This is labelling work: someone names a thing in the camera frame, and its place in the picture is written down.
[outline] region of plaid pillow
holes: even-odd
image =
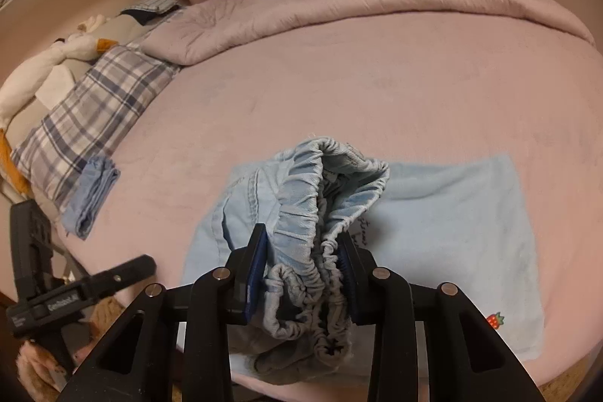
[[[63,211],[88,159],[112,155],[179,70],[134,44],[111,48],[13,150],[11,159]]]

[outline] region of light blue fabric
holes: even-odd
[[[104,155],[89,159],[67,208],[61,216],[61,223],[70,234],[87,238],[94,220],[119,177],[119,170],[113,161]]]
[[[341,376],[370,374],[374,331],[350,325],[332,261],[332,241],[346,228],[379,265],[411,283],[455,282],[485,316],[505,317],[499,333],[520,358],[538,356],[543,311],[535,240],[508,156],[388,168],[319,139],[237,168],[231,183],[195,233],[183,284],[225,264],[253,225],[266,223],[264,303],[251,326],[228,330],[233,370],[280,384],[335,369]],[[279,302],[303,314],[277,315]],[[326,330],[316,309],[323,305]]]

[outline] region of strawberry print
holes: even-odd
[[[486,320],[494,329],[498,329],[500,326],[502,326],[504,324],[505,318],[500,314],[500,312],[498,312],[498,313],[493,313],[488,318],[486,318]]]

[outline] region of pink bed sheet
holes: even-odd
[[[183,69],[115,153],[121,177],[91,236],[65,243],[91,272],[150,254],[174,287],[236,164],[312,135],[391,161],[507,152],[545,309],[544,351],[525,366],[544,383],[603,337],[602,101],[603,58],[588,41],[505,15],[397,12],[287,31]],[[317,386],[289,399],[302,389]]]

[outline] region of metal screw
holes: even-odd
[[[441,288],[450,297],[454,297],[458,293],[458,288],[453,283],[444,283]]]
[[[225,280],[230,276],[230,269],[227,267],[217,267],[213,270],[212,276],[216,278],[216,280]]]
[[[390,270],[386,267],[376,267],[373,269],[373,276],[378,280],[387,280],[390,277]]]
[[[159,283],[152,283],[145,288],[145,293],[147,294],[147,297],[156,297],[163,290],[164,290],[164,287],[161,286]]]

